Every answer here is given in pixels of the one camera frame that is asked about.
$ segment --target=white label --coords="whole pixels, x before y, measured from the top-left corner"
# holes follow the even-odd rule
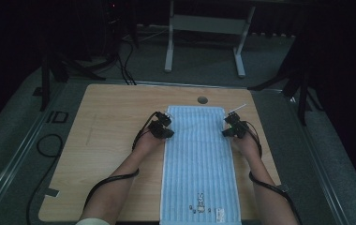
[[[223,208],[216,209],[216,222],[217,223],[225,222],[225,210]]]

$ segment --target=wooden table top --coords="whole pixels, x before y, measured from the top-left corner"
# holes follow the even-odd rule
[[[206,97],[208,103],[198,103]],[[90,189],[108,177],[130,154],[138,131],[156,111],[169,105],[216,106],[225,112],[236,109],[241,120],[250,122],[260,136],[263,156],[277,185],[276,171],[269,145],[260,123],[251,93],[245,89],[183,86],[91,84],[67,137],[50,188],[57,197],[46,196],[39,211],[43,221],[77,221]],[[248,165],[233,151],[242,219],[258,218]],[[164,146],[152,153],[140,166],[120,221],[159,221]]]

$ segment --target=metal frame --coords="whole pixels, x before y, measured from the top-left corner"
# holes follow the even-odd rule
[[[174,0],[170,0],[169,44],[167,47],[164,70],[166,72],[172,71],[174,30],[212,32],[240,35],[240,42],[237,47],[233,48],[233,55],[236,62],[237,74],[240,78],[243,78],[245,76],[245,67],[243,65],[242,50],[245,45],[245,38],[247,37],[254,11],[255,7],[249,9],[246,20],[178,15],[174,14]]]

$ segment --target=folded cloth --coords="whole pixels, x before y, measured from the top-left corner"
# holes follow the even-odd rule
[[[160,224],[241,225],[224,109],[169,106],[167,114],[175,133],[165,147]]]

